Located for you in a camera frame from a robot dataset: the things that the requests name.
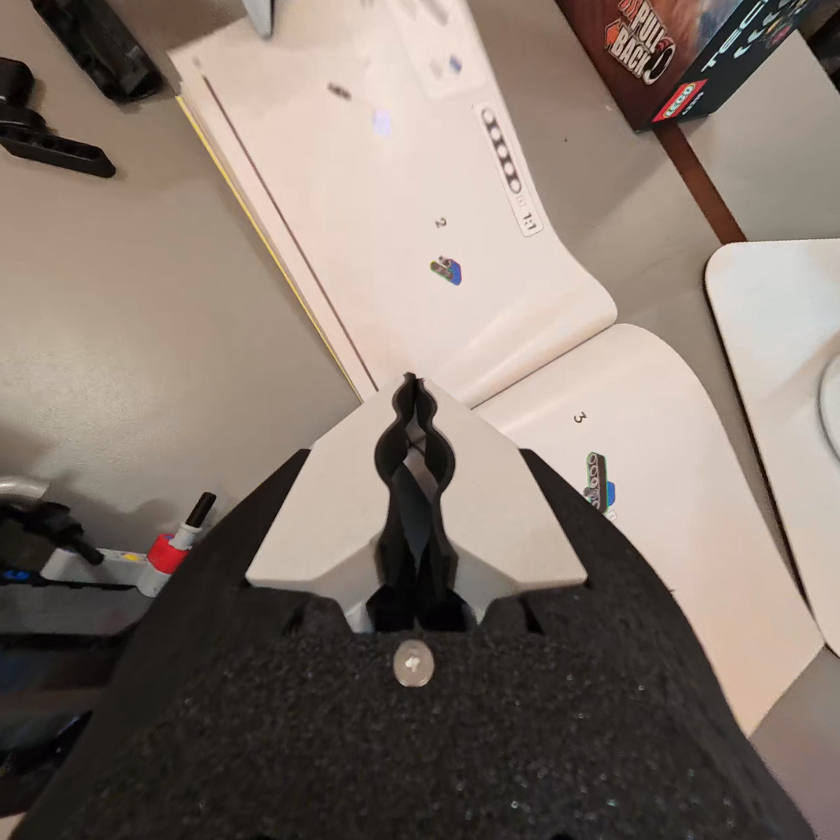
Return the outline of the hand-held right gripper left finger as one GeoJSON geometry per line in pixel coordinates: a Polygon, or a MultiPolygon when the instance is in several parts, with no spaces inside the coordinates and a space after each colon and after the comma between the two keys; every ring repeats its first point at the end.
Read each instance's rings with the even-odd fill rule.
{"type": "Polygon", "coordinates": [[[415,627],[400,490],[416,388],[404,374],[311,447],[246,571],[250,586],[333,600],[356,633],[415,627]]]}

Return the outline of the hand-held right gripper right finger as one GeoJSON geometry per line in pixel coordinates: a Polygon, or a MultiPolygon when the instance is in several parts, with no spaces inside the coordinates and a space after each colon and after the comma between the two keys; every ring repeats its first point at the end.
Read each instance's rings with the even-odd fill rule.
{"type": "Polygon", "coordinates": [[[422,384],[435,405],[432,429],[455,457],[439,502],[457,558],[446,587],[481,623],[497,600],[585,583],[585,567],[519,448],[441,386],[422,384]]]}

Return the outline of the lego truck model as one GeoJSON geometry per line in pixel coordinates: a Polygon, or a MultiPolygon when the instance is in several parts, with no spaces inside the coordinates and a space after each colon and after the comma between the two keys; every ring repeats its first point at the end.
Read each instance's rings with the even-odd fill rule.
{"type": "MultiPolygon", "coordinates": [[[[25,63],[1,59],[1,141],[18,158],[101,178],[115,175],[97,146],[52,133],[28,106],[35,77],[25,63]]],[[[2,477],[2,638],[111,637],[137,623],[182,564],[214,506],[203,493],[175,533],[147,553],[96,549],[48,487],[2,477]]]]}

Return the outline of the lego instruction booklet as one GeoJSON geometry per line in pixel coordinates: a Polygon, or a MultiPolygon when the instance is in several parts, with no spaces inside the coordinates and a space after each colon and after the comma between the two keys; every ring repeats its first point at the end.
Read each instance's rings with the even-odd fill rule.
{"type": "Polygon", "coordinates": [[[466,2],[287,2],[170,53],[181,103],[362,400],[406,373],[401,513],[416,622],[478,624],[446,587],[455,457],[441,386],[640,550],[752,735],[823,639],[712,402],[544,212],[466,2]]]}

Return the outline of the lego set box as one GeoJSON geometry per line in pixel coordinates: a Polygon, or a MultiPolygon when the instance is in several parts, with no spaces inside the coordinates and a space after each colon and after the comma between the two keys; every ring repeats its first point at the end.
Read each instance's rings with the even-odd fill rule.
{"type": "Polygon", "coordinates": [[[636,133],[727,102],[816,1],[559,1],[636,133]]]}

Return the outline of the black lego panel piece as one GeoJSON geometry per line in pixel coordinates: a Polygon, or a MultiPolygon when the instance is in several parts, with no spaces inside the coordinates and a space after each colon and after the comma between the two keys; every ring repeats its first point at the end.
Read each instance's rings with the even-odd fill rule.
{"type": "Polygon", "coordinates": [[[106,99],[129,105],[165,88],[165,79],[153,60],[107,2],[31,4],[106,99]]]}

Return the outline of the wooden document stand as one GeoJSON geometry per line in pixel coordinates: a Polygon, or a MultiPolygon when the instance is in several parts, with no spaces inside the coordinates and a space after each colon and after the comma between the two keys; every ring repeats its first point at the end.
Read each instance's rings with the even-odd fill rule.
{"type": "Polygon", "coordinates": [[[706,291],[807,601],[839,651],[839,240],[721,247],[706,291]]]}

